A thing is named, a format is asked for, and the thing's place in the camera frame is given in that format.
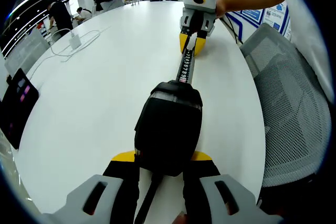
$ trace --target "office chair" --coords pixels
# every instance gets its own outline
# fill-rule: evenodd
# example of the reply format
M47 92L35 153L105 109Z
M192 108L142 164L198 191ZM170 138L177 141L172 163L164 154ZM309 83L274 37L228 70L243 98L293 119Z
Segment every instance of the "office chair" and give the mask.
M262 24L240 47L263 110L263 187L303 179L319 169L331 134L326 96L305 58L284 36Z

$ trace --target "mesh chair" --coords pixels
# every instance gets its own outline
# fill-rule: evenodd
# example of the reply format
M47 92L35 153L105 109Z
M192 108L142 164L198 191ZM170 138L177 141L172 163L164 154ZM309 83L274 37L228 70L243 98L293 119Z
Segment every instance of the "mesh chair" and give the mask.
M258 90L266 135L263 187L315 173L331 133L327 99L304 57L262 24L240 47Z

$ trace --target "white cable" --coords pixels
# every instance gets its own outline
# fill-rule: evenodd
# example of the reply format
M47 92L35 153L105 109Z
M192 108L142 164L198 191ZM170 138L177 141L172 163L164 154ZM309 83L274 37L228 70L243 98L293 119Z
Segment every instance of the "white cable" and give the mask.
M72 32L70 29L68 29L68 28L58 30L58 31L56 31L55 33L59 32L59 31L62 31L62 30L69 30L69 31L73 34L73 32ZM49 56L49 57L43 59L43 60L40 62L40 64L35 68L35 70L34 70L32 76L30 76L29 79L31 80L31 79L33 78L33 75L35 74L36 70L39 68L39 66L41 66L41 64L42 64L45 60L50 59L50 58L53 58L53 57L56 57L56 56L59 56L59 57L66 57L66 58L67 58L67 60L64 60L64 61L61 61L61 62L67 62L67 61L68 61L74 54L76 54L77 52L79 52L79 51L83 50L84 48L86 48L88 45L90 45L95 39L97 39L97 38L100 36L101 32L100 32L99 30L92 30L92 31L89 31L89 32L87 32L86 34L84 34L83 36L80 37L80 38L83 38L84 36L86 36L87 34L93 32L93 31L97 31L97 32L98 32L97 35L95 35L93 38L89 39L86 43L84 43L84 44L83 44L82 46L80 46L76 51L72 52L72 53L69 54L69 55L60 55L60 54L59 54L60 52L59 52L59 53L55 53L55 52L52 50L52 46L50 46L50 50L51 50L51 52L52 52L54 55Z

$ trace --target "white table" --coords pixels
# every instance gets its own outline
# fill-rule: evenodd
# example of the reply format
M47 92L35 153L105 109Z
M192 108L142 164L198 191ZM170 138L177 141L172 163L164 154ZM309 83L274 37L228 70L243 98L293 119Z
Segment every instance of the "white table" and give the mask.
M134 127L151 90L176 77L182 8L181 2L141 2L101 14L74 29L79 35L105 29L90 46L66 63L54 57L38 68L32 83L40 97L14 157L41 212L58 210L112 157L134 149ZM259 98L230 33L218 20L215 26L192 82L204 105L197 150L258 198L265 164ZM68 46L68 38L54 51ZM50 55L49 49L36 64ZM141 170L138 209L149 184L150 174ZM164 178L146 223L171 223L185 210L182 188L182 176Z

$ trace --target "human hand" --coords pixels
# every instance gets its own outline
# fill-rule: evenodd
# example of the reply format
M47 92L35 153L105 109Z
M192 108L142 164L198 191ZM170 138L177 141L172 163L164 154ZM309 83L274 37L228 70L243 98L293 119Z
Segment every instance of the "human hand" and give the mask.
M226 13L224 0L217 0L216 2L216 18L221 18Z
M181 212L173 221L172 224L187 224L188 222L187 215L184 212Z

